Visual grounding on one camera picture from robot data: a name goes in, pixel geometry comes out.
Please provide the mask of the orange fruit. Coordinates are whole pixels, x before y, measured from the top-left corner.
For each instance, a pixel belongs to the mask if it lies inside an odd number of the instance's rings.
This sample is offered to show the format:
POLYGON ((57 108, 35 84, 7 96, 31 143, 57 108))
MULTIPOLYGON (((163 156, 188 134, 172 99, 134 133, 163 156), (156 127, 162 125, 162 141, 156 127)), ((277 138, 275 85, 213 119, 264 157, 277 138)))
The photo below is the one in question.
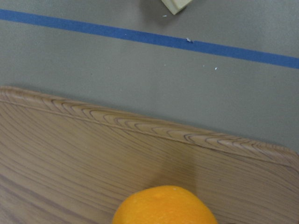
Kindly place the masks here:
POLYGON ((145 189, 125 199, 113 224, 216 224, 210 209, 190 191, 172 185, 145 189))

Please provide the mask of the brown wooden tray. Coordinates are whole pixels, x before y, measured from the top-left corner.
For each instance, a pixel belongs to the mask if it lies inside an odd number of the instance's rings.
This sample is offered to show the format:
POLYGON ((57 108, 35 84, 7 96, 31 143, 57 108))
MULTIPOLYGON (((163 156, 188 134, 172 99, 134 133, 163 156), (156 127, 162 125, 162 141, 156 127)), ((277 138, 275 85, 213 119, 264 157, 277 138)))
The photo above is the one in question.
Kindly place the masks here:
POLYGON ((299 156, 65 98, 0 89, 0 221, 109 224, 129 195, 177 185, 220 224, 296 224, 299 156))

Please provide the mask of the wooden peg drying rack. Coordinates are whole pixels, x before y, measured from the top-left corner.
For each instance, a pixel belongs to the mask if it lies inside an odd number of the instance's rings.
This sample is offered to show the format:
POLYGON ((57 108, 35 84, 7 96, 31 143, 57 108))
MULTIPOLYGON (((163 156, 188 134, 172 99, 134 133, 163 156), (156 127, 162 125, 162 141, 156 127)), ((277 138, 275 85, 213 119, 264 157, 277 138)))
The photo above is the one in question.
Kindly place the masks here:
POLYGON ((192 2, 192 0, 161 0, 161 1, 173 15, 176 15, 177 13, 185 9, 192 2))

